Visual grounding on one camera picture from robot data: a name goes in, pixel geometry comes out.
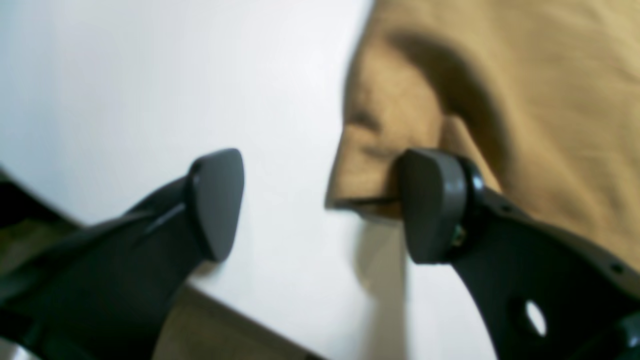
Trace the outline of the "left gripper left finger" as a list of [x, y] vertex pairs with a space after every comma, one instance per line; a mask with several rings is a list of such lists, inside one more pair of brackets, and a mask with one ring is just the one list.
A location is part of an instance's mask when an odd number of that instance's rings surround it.
[[41, 360], [149, 360], [176, 294], [233, 249], [245, 172], [236, 148], [128, 212], [64, 238], [1, 278], [1, 337]]

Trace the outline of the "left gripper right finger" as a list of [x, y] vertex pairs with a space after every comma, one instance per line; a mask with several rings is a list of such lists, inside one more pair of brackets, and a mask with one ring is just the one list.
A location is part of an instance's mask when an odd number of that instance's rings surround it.
[[450, 264], [499, 360], [637, 360], [639, 274], [487, 188], [469, 159], [410, 148], [397, 162], [407, 251]]

